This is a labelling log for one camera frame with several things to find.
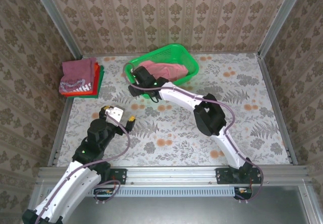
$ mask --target patterned wallpaper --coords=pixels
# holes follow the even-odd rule
[[[47,165],[72,59],[40,0],[0,0],[0,223],[18,223]]]
[[[323,206],[323,0],[298,0],[265,61],[300,164]]]
[[[257,51],[283,0],[54,0],[82,54]]]

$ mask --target purple cable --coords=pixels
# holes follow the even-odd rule
[[[101,160],[97,160],[97,161],[94,161],[94,162],[90,162],[90,163],[87,163],[87,164],[84,164],[78,168],[76,168],[75,170],[73,170],[64,180],[63,182],[58,186],[58,188],[55,190],[55,192],[53,193],[53,195],[50,197],[50,199],[48,200],[47,204],[43,207],[43,209],[41,210],[40,214],[38,215],[38,218],[36,219],[35,221],[35,224],[38,224],[39,223],[39,220],[41,218],[41,216],[44,214],[45,210],[49,207],[50,203],[52,202],[52,200],[55,198],[55,196],[57,195],[57,193],[59,192],[59,190],[63,187],[63,185],[70,179],[70,177],[75,174],[78,170],[80,169],[83,169],[85,167],[88,167],[88,166],[91,166],[91,165],[94,165],[94,164],[98,164],[98,163],[101,163],[101,162],[107,162],[107,161],[110,161],[112,159],[116,159],[120,156],[122,156],[123,154],[125,154],[128,149],[130,148],[130,136],[128,134],[128,132],[126,131],[126,129],[118,122],[116,121],[115,119],[113,119],[112,117],[110,117],[109,115],[107,115],[106,117],[110,118],[110,120],[112,120],[113,122],[115,122],[120,128],[121,130],[126,134],[127,138],[128,138],[128,145],[126,147],[126,149],[116,155],[116,156],[113,156],[113,157],[108,157],[108,158],[105,158],[105,159],[101,159]]]
[[[104,182],[104,183],[102,183],[102,184],[99,184],[99,185],[97,185],[97,186],[95,186],[96,188],[98,188],[98,187],[100,187],[100,186],[102,186],[102,185],[106,185],[106,184],[109,184],[109,183],[112,183],[112,182],[117,182],[117,184],[118,184],[118,188],[117,188],[117,190],[107,199],[107,200],[105,200],[104,202],[108,202],[108,201],[110,201],[117,193],[118,193],[118,191],[119,191],[119,189],[120,189],[120,187],[121,187],[121,183],[120,183],[120,181],[119,180],[109,180],[109,181],[106,181],[106,182]],[[98,199],[97,199],[97,194],[99,193],[100,191],[97,191],[96,193],[95,193],[95,196],[94,196],[94,199],[96,200],[96,201],[99,201]]]
[[[134,87],[135,89],[140,89],[140,90],[144,90],[144,91],[150,91],[150,90],[161,90],[161,89],[169,89],[169,90],[173,90],[173,91],[177,91],[177,92],[179,92],[179,93],[182,93],[182,94],[184,94],[184,95],[186,95],[186,96],[189,96],[190,98],[192,98],[192,99],[194,99],[194,100],[201,100],[201,101],[205,101],[205,102],[210,102],[210,103],[218,104],[218,105],[223,106],[224,108],[226,108],[226,109],[231,113],[231,115],[232,115],[232,121],[231,121],[231,122],[228,124],[228,126],[224,129],[224,135],[225,135],[225,137],[227,138],[227,140],[229,141],[229,143],[231,144],[231,146],[233,147],[233,149],[237,152],[238,156],[239,156],[239,157],[241,157],[245,162],[247,162],[247,163],[251,164],[252,166],[256,167],[257,169],[259,169],[260,174],[261,174],[261,182],[260,182],[260,186],[259,186],[259,189],[258,189],[257,193],[256,193],[253,197],[251,197],[249,200],[244,200],[244,201],[245,201],[245,202],[247,202],[247,201],[253,200],[255,197],[257,197],[257,196],[258,196],[258,194],[260,193],[261,189],[262,189],[262,186],[263,186],[263,172],[262,172],[262,169],[261,169],[258,165],[256,165],[256,164],[252,163],[251,161],[247,160],[245,157],[243,157],[243,156],[241,155],[241,153],[238,151],[238,149],[236,148],[236,146],[234,145],[234,143],[231,141],[230,137],[227,135],[227,131],[228,131],[228,129],[229,129],[230,127],[232,127],[232,126],[233,126],[233,124],[234,124],[234,122],[235,122],[235,120],[236,120],[236,117],[235,117],[235,115],[234,115],[233,110],[232,110],[228,105],[226,105],[226,104],[224,104],[224,103],[222,103],[222,102],[218,102],[218,101],[211,100],[211,99],[204,99],[204,98],[201,98],[201,97],[193,97],[193,96],[192,96],[192,95],[190,95],[189,93],[186,93],[185,91],[182,91],[182,90],[177,89],[177,88],[173,88],[173,87],[142,88],[142,87],[138,87],[138,86],[136,86],[136,85],[133,85],[133,84],[129,81],[129,79],[127,78],[127,76],[126,76],[126,70],[125,70],[125,69],[126,69],[126,67],[127,67],[128,65],[131,65],[132,69],[134,69],[134,68],[135,68],[135,67],[134,67],[134,65],[133,65],[132,63],[126,63],[126,64],[124,65],[124,67],[123,67],[123,73],[124,73],[124,75],[125,75],[125,76],[124,76],[124,78],[125,78],[126,82],[127,82],[128,84],[130,84],[132,87]]]

